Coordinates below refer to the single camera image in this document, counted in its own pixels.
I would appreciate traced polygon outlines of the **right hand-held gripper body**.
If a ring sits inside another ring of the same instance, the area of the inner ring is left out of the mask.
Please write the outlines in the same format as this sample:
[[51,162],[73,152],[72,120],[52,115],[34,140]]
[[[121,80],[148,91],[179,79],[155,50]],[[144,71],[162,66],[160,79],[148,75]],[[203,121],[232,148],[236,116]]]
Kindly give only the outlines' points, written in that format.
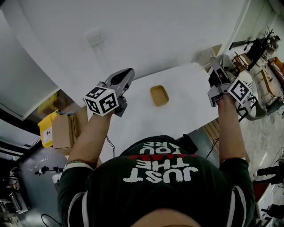
[[217,105],[217,101],[222,99],[224,93],[232,95],[239,104],[245,104],[251,89],[243,81],[226,71],[215,57],[210,58],[213,72],[209,77],[210,90],[208,97],[212,107]]

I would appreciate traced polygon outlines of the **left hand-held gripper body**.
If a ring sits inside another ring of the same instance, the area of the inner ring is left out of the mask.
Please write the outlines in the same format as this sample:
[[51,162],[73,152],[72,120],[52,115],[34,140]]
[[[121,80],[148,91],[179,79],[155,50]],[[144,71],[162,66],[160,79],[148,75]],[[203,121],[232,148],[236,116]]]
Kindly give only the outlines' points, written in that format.
[[99,116],[114,111],[115,115],[121,117],[127,107],[123,95],[129,89],[134,76],[134,69],[126,68],[111,74],[104,82],[99,82],[84,96],[87,109]]

